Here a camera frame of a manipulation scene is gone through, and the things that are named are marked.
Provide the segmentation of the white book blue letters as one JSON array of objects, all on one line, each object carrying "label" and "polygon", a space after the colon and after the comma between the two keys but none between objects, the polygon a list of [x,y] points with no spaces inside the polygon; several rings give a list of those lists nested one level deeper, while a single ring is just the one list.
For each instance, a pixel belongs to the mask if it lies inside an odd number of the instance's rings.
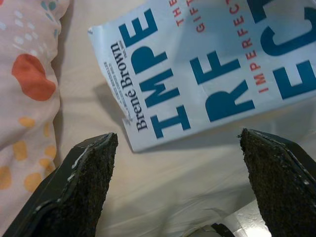
[{"label": "white book blue letters", "polygon": [[316,96],[316,0],[147,0],[88,35],[135,152]]}]

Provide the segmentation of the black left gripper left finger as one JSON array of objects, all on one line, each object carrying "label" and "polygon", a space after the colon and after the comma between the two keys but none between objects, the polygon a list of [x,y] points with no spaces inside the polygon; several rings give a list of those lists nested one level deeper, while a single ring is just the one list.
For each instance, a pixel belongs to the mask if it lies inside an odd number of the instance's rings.
[{"label": "black left gripper left finger", "polygon": [[75,145],[40,183],[2,237],[95,237],[117,146],[115,133]]}]

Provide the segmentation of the beige sheeted mattress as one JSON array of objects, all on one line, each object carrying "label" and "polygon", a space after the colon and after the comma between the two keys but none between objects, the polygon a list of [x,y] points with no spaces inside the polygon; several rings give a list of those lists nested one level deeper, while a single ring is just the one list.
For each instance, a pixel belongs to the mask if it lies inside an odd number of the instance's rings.
[{"label": "beige sheeted mattress", "polygon": [[52,62],[61,96],[54,120],[55,162],[85,139],[109,132],[118,136],[96,237],[180,236],[254,201],[238,138],[244,127],[294,141],[316,159],[316,97],[134,153],[87,31],[143,1],[70,0]]}]

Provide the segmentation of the pink pillow orange blotches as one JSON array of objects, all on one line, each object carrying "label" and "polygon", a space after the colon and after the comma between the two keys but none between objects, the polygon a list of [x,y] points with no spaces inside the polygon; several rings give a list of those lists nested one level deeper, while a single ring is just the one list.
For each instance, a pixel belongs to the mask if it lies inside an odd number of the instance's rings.
[{"label": "pink pillow orange blotches", "polygon": [[0,206],[24,202],[54,169],[60,107],[51,66],[71,0],[0,0]]}]

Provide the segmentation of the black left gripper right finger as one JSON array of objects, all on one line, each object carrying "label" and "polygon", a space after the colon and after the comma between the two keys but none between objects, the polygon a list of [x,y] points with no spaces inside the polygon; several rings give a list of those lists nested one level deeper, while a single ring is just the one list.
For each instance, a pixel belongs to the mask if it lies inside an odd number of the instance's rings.
[{"label": "black left gripper right finger", "polygon": [[297,143],[243,129],[240,146],[272,237],[316,237],[316,161]]}]

